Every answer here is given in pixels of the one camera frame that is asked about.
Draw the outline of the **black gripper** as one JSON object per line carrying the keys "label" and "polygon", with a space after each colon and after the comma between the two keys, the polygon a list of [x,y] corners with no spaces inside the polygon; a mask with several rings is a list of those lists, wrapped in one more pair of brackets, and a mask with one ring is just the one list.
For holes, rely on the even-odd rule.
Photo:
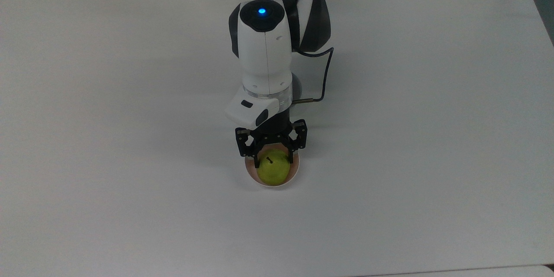
{"label": "black gripper", "polygon": [[261,151],[261,143],[282,143],[288,148],[289,163],[293,164],[296,152],[306,147],[307,123],[304,119],[291,122],[290,111],[285,110],[261,123],[254,130],[236,129],[236,141],[240,155],[251,157],[255,168],[259,168],[260,165],[258,154]]}

